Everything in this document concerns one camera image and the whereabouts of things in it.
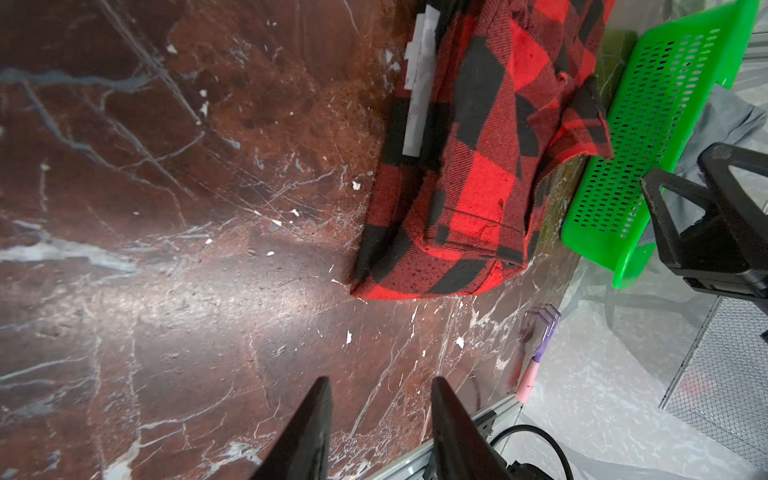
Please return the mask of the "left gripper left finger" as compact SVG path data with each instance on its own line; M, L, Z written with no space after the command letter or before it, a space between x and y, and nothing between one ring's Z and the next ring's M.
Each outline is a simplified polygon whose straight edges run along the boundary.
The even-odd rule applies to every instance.
M330 379L318 377L251 479L327 479L332 409Z

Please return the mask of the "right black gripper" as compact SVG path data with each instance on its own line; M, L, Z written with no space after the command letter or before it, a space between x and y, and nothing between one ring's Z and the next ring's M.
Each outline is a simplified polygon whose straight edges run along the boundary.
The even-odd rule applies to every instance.
M698 157L705 184L659 168L641 180L659 257L693 290L756 303L767 310L767 214L742 188L732 168L765 178L767 156L714 143ZM679 231L662 198L671 191L704 210Z

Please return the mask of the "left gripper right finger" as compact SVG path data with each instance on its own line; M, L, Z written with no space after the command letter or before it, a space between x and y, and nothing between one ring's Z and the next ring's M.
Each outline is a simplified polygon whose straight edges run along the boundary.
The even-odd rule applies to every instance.
M431 384L433 454L438 479L510 479L449 383Z

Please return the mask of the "red black plaid shirt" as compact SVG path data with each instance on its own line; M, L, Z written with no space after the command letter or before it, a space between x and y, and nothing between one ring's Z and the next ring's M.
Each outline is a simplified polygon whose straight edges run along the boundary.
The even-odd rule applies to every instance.
M351 293L479 295L535 254L552 172L610 156L594 75L610 1L423 1Z

